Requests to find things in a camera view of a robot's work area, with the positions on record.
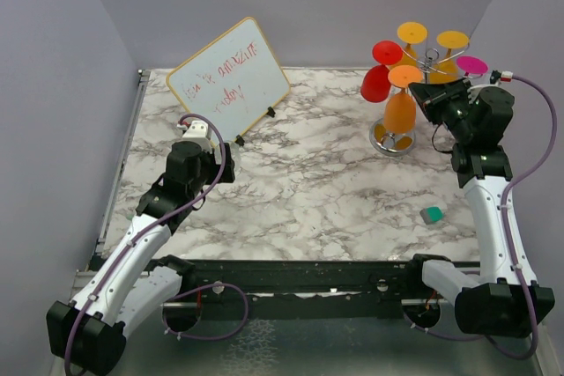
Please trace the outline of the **orange plastic wine glass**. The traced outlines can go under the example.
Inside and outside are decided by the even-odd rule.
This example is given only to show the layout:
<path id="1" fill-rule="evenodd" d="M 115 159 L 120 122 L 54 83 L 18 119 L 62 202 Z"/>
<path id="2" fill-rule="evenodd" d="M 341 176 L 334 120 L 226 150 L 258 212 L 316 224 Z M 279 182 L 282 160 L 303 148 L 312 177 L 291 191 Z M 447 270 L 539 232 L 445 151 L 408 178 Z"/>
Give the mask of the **orange plastic wine glass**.
<path id="1" fill-rule="evenodd" d="M 419 83 L 422 72 L 415 66 L 398 65 L 388 74 L 391 85 L 400 91 L 387 102 L 383 116 L 384 128 L 393 134 L 405 134 L 413 130 L 416 120 L 416 102 L 408 93 L 408 85 Z"/>

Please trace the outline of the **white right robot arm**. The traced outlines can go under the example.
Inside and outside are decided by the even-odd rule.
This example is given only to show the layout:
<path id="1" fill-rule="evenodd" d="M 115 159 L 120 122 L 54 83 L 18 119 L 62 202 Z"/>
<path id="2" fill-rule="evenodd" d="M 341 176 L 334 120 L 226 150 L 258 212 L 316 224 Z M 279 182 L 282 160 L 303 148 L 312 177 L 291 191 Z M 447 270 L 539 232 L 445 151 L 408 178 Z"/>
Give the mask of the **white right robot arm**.
<path id="1" fill-rule="evenodd" d="M 424 116 L 455 139 L 451 165 L 471 208 L 480 273 L 469 276 L 444 257 L 417 254 L 404 286 L 416 298 L 435 291 L 446 299 L 465 334 L 525 338 L 555 299 L 552 289 L 539 285 L 527 260 L 513 209 L 517 178 L 501 140 L 515 98 L 499 85 L 474 86 L 467 78 L 411 83 L 409 89 Z"/>

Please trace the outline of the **yellow wine glass rear right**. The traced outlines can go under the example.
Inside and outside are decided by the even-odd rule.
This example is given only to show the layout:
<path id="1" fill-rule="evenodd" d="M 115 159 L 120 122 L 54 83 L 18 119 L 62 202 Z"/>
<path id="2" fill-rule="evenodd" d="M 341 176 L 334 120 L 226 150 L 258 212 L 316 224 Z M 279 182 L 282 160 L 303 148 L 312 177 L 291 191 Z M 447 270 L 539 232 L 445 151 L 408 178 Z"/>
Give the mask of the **yellow wine glass rear right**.
<path id="1" fill-rule="evenodd" d="M 448 30 L 439 33 L 436 41 L 439 46 L 446 49 L 445 56 L 432 66 L 429 74 L 431 84 L 446 84 L 458 79 L 458 70 L 453 57 L 464 52 L 468 47 L 470 39 L 462 32 Z"/>

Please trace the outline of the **yellow wine glass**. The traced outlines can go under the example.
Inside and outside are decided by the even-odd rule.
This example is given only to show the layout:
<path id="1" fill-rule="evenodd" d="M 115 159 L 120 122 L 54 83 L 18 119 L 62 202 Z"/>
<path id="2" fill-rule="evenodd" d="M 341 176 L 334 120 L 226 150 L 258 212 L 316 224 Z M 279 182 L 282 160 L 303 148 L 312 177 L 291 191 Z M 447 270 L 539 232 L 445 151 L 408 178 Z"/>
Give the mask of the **yellow wine glass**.
<path id="1" fill-rule="evenodd" d="M 462 32 L 448 30 L 439 33 L 436 41 L 439 46 L 446 49 L 445 56 L 432 66 L 429 74 L 431 84 L 446 84 L 458 79 L 458 70 L 453 57 L 464 52 L 468 47 L 470 39 Z"/>
<path id="2" fill-rule="evenodd" d="M 402 58 L 397 63 L 397 66 L 410 65 L 419 67 L 417 62 L 418 55 L 414 46 L 425 41 L 427 39 L 427 35 L 427 28 L 419 22 L 404 22 L 398 27 L 397 37 L 405 44 L 405 46 L 403 47 Z"/>

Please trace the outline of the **magenta plastic wine glass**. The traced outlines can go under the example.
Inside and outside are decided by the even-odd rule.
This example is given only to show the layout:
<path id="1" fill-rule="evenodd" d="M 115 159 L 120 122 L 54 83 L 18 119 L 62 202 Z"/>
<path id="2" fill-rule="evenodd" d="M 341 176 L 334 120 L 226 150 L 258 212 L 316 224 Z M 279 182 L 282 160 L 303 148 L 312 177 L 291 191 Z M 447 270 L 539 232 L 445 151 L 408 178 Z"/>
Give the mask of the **magenta plastic wine glass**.
<path id="1" fill-rule="evenodd" d="M 489 70 L 488 65 L 484 61 L 471 55 L 460 55 L 456 59 L 456 66 L 460 70 L 462 77 L 470 79 L 483 77 Z"/>

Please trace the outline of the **chrome wine glass rack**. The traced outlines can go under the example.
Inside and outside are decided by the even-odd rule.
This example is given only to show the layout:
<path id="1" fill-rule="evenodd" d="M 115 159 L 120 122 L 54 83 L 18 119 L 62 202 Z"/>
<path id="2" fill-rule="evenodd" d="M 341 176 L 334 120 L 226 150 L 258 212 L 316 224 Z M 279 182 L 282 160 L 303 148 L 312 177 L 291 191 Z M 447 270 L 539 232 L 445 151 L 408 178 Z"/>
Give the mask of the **chrome wine glass rack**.
<path id="1" fill-rule="evenodd" d="M 400 46 L 400 48 L 403 50 L 403 47 L 405 46 L 405 44 L 402 42 L 401 44 L 398 44 Z M 453 59 L 455 60 L 456 63 L 456 59 L 460 56 L 460 55 L 467 55 L 466 51 L 469 49 L 470 47 L 470 42 L 468 47 L 465 49 L 464 52 L 460 52 L 459 54 L 456 54 Z M 432 66 L 434 64 L 436 64 L 440 59 L 442 59 L 445 56 L 446 53 L 446 49 L 443 48 L 444 51 L 440 52 L 438 49 L 436 48 L 429 48 L 425 51 L 425 53 L 423 55 L 418 55 L 417 58 L 417 62 L 419 64 L 419 67 L 417 67 L 423 74 L 423 79 L 421 80 L 424 83 L 430 83 L 429 82 L 429 74 L 430 72 L 433 70 Z M 397 67 L 397 65 L 392 65 L 390 66 L 390 71 Z M 458 77 L 461 77 L 460 75 L 460 70 L 457 68 L 458 70 Z M 390 88 L 390 93 L 388 98 L 383 101 L 386 103 L 388 100 L 395 95 L 396 93 L 398 93 L 400 91 L 399 88 L 394 87 L 393 85 Z M 404 156 L 405 154 L 407 154 L 415 145 L 415 139 L 416 139 L 416 134 L 415 134 L 415 126 L 413 128 L 413 130 L 409 133 L 405 133 L 405 134 L 393 134 L 388 132 L 384 126 L 383 126 L 383 116 L 382 118 L 380 118 L 379 120 L 377 120 L 371 130 L 370 130 L 370 141 L 372 143 L 372 145 L 381 153 L 386 154 L 388 156 L 391 157 L 399 157 L 399 156 Z"/>

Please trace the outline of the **red plastic wine glass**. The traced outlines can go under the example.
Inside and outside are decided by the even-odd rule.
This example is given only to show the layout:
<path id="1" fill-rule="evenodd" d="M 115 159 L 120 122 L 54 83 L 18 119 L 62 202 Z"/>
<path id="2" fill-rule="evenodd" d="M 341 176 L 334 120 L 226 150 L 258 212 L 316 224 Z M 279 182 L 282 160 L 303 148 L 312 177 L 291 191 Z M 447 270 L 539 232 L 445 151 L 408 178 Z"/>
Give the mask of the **red plastic wine glass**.
<path id="1" fill-rule="evenodd" d="M 390 66 L 400 62 L 403 50 L 394 41 L 379 41 L 372 48 L 372 56 L 377 65 L 365 75 L 360 94 L 368 102 L 380 103 L 385 101 L 390 93 Z"/>

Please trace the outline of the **yellow wine glass rear left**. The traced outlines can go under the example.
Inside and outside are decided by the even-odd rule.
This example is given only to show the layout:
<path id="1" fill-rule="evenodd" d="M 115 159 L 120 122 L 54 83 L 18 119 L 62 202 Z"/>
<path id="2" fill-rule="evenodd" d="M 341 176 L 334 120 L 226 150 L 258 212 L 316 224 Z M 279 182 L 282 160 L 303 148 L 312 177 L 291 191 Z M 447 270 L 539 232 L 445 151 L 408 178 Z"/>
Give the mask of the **yellow wine glass rear left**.
<path id="1" fill-rule="evenodd" d="M 405 44 L 405 46 L 403 47 L 402 58 L 397 63 L 397 66 L 410 65 L 419 67 L 417 62 L 418 55 L 414 46 L 425 41 L 427 39 L 427 35 L 427 28 L 419 22 L 404 22 L 398 27 L 397 37 Z"/>

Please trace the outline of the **yellow framed whiteboard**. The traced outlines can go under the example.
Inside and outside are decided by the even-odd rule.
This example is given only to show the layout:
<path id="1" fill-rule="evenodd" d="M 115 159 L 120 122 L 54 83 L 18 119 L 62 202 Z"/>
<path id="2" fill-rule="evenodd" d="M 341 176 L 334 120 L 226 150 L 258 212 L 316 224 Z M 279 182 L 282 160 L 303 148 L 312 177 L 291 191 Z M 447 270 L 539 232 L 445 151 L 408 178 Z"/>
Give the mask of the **yellow framed whiteboard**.
<path id="1" fill-rule="evenodd" d="M 226 141 L 243 136 L 291 90 L 251 17 L 170 71 L 166 82 L 187 112 L 210 120 Z"/>

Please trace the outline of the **green grey eraser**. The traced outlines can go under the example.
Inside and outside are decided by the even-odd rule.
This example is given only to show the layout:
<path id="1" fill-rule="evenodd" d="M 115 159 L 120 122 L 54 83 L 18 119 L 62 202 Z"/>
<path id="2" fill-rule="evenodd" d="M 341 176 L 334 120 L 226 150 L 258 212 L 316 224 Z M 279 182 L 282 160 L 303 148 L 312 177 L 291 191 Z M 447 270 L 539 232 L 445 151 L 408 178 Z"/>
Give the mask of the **green grey eraser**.
<path id="1" fill-rule="evenodd" d="M 422 209 L 419 214 L 427 225 L 432 225 L 443 219 L 442 210 L 436 206 Z"/>

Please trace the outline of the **black front mounting rail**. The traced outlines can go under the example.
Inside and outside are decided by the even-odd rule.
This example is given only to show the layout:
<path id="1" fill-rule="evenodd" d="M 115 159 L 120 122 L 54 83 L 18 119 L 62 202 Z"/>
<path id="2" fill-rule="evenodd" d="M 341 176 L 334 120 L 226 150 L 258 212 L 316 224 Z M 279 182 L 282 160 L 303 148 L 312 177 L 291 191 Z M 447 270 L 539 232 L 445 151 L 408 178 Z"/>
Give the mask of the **black front mounting rail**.
<path id="1" fill-rule="evenodd" d="M 146 270 L 170 268 L 181 290 L 226 283 L 221 293 L 205 290 L 166 306 L 174 319 L 205 321 L 312 320 L 375 317 L 399 319 L 402 306 L 419 306 L 434 296 L 416 280 L 408 262 L 229 261 L 189 262 L 168 255 Z"/>

